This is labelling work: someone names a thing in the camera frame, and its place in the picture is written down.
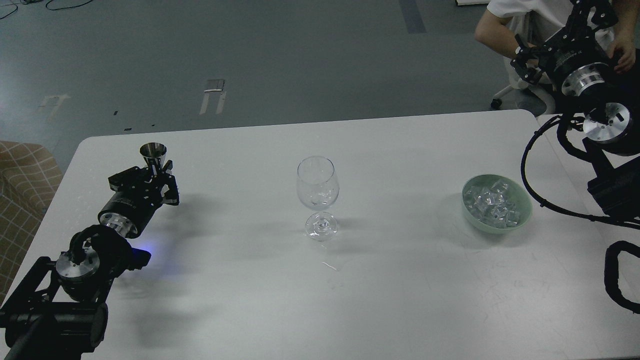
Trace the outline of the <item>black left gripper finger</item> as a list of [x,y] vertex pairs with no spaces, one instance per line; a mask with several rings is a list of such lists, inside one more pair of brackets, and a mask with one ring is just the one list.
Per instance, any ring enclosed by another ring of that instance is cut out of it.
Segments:
[[157,187],[160,194],[160,203],[176,207],[179,205],[180,199],[178,183],[172,173],[173,167],[173,161],[168,160],[158,171]]
[[127,191],[148,191],[150,189],[149,167],[133,166],[107,178],[109,188],[114,193]]

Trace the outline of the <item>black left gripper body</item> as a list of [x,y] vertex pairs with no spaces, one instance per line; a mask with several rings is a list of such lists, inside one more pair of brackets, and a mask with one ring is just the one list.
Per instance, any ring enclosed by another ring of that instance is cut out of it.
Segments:
[[98,223],[125,239],[136,239],[162,205],[162,186],[155,178],[124,182],[110,177],[108,181],[114,194],[98,213]]

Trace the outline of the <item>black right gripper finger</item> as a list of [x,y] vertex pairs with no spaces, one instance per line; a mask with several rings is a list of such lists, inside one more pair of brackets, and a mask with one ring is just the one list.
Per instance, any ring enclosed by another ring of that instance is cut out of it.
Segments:
[[518,43],[518,47],[515,50],[515,58],[510,61],[510,66],[514,68],[519,78],[526,84],[547,85],[548,75],[546,75],[546,71],[540,69],[537,65],[529,66],[529,61],[546,57],[548,45],[544,43],[540,46],[529,46],[519,34],[515,34],[514,38]]
[[565,39],[594,40],[602,48],[614,40],[614,27],[619,23],[618,15],[610,0],[572,0],[573,8],[565,25]]

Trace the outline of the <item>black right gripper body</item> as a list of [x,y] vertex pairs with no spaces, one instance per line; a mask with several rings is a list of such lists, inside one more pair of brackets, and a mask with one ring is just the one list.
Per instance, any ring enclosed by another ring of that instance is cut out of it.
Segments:
[[596,97],[615,88],[610,59],[590,27],[565,27],[547,39],[542,70],[567,97]]

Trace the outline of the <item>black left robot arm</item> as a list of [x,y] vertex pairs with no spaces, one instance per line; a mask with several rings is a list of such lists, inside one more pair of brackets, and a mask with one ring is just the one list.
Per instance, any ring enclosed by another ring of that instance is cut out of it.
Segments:
[[114,195],[98,223],[73,235],[57,259],[42,256],[1,307],[7,360],[80,360],[105,339],[114,281],[151,259],[135,248],[155,212],[176,206],[173,162],[150,160],[109,178]]

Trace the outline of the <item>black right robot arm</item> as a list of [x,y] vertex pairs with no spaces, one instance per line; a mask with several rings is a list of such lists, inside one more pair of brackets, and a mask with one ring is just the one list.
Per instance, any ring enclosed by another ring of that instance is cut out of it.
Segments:
[[[558,214],[632,229],[639,228],[639,102],[614,82],[614,62],[595,39],[595,29],[613,27],[618,18],[606,0],[574,0],[566,25],[539,47],[515,36],[519,49],[511,66],[528,84],[547,75],[576,106],[546,121],[525,147],[519,171],[526,191],[543,208]],[[603,215],[562,208],[542,198],[526,176],[535,141],[557,126],[557,139],[572,157],[592,165],[587,190]]]

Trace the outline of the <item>person right hand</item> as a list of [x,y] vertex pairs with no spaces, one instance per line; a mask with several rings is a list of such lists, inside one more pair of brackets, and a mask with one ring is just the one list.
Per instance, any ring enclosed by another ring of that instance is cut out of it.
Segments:
[[528,46],[520,45],[515,50],[515,63],[520,68],[531,68],[536,69],[539,68],[539,47],[528,44]]

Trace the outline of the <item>person left hand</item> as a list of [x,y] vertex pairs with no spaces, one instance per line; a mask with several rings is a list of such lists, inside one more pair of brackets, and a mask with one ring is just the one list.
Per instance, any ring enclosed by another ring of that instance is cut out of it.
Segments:
[[633,34],[617,34],[606,49],[606,54],[614,61],[617,75],[628,73],[636,63],[636,47]]

